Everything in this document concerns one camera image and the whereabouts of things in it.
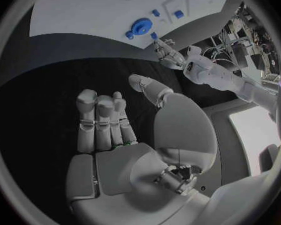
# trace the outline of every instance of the blue object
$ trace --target blue object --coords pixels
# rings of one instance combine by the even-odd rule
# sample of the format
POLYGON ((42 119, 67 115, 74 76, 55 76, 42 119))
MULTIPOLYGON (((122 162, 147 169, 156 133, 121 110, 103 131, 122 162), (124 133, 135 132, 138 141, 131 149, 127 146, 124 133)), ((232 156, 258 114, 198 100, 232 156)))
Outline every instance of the blue object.
POLYGON ((132 31, 127 31, 125 35, 129 40, 132 40, 134 38, 132 31))
POLYGON ((159 17, 161 15, 157 9, 154 9, 152 13, 154 14, 155 17, 159 17))
POLYGON ((136 20, 132 27, 131 27, 131 32, 134 35, 143 35, 149 32, 149 30, 152 27, 152 22, 149 18, 141 18, 139 20, 136 20))
POLYGON ((153 38, 154 40, 158 39, 158 36, 157 36, 156 32, 151 33, 151 38, 153 38))
POLYGON ((178 19, 184 17, 184 14, 181 10, 175 11, 174 14, 175 14, 176 18, 178 18, 178 19))

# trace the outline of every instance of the circular frame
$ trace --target circular frame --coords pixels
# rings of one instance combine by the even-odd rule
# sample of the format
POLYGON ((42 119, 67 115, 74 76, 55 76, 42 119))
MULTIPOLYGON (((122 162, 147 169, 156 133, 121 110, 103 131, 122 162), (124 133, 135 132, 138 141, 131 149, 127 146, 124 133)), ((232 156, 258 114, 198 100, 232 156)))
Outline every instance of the circular frame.
MULTIPOLYGON (((16 0, 0 22, 0 57, 13 30, 36 0, 16 0)), ((281 20, 267 0, 243 0, 269 32, 281 60, 281 20)), ((271 205, 281 190, 281 147, 276 161, 256 198, 227 218, 225 224, 249 224, 271 205)), ((4 163, 0 152, 0 190, 20 217, 31 225, 57 225, 40 211, 20 190, 4 163)))

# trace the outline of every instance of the blue knob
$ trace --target blue knob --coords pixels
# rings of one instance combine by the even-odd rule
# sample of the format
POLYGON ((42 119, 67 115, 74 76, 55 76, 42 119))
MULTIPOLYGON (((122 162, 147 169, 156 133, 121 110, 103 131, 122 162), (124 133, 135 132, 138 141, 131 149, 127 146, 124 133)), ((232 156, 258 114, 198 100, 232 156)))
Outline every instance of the blue knob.
POLYGON ((178 18, 178 19, 184 17, 184 14, 181 10, 175 11, 174 14, 175 14, 176 18, 178 18))
POLYGON ((157 36, 156 32, 151 33, 151 38, 154 39, 154 40, 158 39, 158 36, 157 36))
POLYGON ((159 17, 161 15, 157 9, 154 9, 152 13, 154 14, 155 17, 159 17))
POLYGON ((132 31, 127 31, 125 35, 129 40, 132 40, 134 38, 132 31))
POLYGON ((131 27, 131 32, 134 35, 143 35, 149 32, 151 29, 153 23, 149 18, 141 18, 139 20, 136 20, 132 27, 131 27))

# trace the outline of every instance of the black fabric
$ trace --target black fabric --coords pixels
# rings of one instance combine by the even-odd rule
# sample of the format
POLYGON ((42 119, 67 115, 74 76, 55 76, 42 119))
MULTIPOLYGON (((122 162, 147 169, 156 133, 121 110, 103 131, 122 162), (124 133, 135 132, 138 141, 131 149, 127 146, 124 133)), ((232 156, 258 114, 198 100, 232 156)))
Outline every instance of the black fabric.
POLYGON ((151 77, 180 93, 174 71, 155 62, 92 58, 47 65, 0 88, 0 150, 29 199, 62 225, 77 224, 66 203, 66 173, 77 153, 83 89, 99 95, 120 91, 138 141, 153 146, 157 108, 128 83, 131 73, 151 77))

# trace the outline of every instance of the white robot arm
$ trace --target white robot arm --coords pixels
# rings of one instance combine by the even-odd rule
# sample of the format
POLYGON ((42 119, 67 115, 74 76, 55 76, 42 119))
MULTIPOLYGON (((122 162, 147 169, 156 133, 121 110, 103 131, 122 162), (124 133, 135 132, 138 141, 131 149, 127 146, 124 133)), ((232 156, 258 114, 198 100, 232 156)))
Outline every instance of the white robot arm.
POLYGON ((195 84, 208 84, 212 88, 234 92, 240 99, 265 108, 269 111, 272 119, 276 119, 277 96, 269 91, 256 86, 253 81, 236 76, 226 68, 212 62, 209 58, 200 55, 201 49, 196 46, 189 46, 187 58, 183 57, 169 45, 160 39, 154 42, 155 51, 160 63, 170 69, 182 70, 183 74, 195 84), (164 61, 174 60, 172 64, 164 61))

